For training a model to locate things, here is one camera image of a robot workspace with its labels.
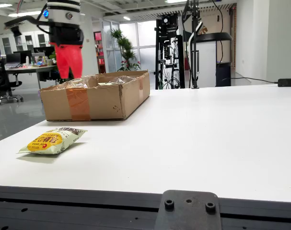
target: office chair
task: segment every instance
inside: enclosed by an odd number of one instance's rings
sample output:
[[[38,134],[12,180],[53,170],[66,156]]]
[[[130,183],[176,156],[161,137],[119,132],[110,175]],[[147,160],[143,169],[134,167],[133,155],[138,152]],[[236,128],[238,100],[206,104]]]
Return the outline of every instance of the office chair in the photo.
[[[23,101],[20,95],[12,95],[11,87],[18,87],[22,84],[21,81],[9,82],[8,74],[5,68],[5,59],[0,59],[0,105],[3,99],[15,99],[16,102]]]

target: floor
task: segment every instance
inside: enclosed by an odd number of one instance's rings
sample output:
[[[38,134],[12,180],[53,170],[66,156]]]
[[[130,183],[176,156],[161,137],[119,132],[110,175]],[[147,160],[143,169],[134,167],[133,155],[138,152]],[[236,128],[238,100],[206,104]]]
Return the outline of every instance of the floor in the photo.
[[[186,87],[189,84],[189,72],[185,72]],[[13,94],[20,94],[24,102],[5,103],[0,105],[0,140],[20,132],[45,120],[45,114],[41,99],[38,96],[38,83],[36,76],[24,74],[19,80],[26,82],[13,91]],[[48,87],[55,84],[54,81],[41,82],[41,87]],[[150,74],[151,90],[155,89],[155,76]],[[248,85],[248,80],[233,80],[232,85]]]

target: white table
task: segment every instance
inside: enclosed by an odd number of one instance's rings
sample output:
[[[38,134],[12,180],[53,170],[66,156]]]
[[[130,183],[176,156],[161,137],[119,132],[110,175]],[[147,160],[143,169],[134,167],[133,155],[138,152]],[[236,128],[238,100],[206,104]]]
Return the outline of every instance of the white table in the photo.
[[[57,156],[16,154],[53,127],[88,132]],[[43,121],[0,141],[0,185],[291,202],[291,88],[151,91],[126,121]]]

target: ceiling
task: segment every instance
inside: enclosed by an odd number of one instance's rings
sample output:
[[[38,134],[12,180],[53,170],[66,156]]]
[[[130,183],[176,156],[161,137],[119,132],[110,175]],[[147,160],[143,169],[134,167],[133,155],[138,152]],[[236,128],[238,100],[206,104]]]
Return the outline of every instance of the ceiling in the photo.
[[[237,0],[215,0],[220,9],[228,10]],[[0,15],[7,16],[16,12],[19,0],[0,0],[0,4],[9,3],[13,6],[0,8]],[[46,0],[23,0],[20,12],[39,11]],[[127,22],[123,16],[131,21],[155,20],[159,15],[182,13],[186,2],[168,4],[165,0],[81,0],[82,4],[90,4],[103,14],[104,20]],[[217,10],[211,0],[199,0],[201,12]]]

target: yellow snack bag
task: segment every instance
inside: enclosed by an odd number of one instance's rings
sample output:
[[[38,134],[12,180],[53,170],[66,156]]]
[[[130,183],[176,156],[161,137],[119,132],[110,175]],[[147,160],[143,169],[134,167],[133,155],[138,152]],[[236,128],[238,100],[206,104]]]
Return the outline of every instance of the yellow snack bag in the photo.
[[[78,140],[87,130],[77,128],[55,128],[43,133],[18,153],[59,154]]]

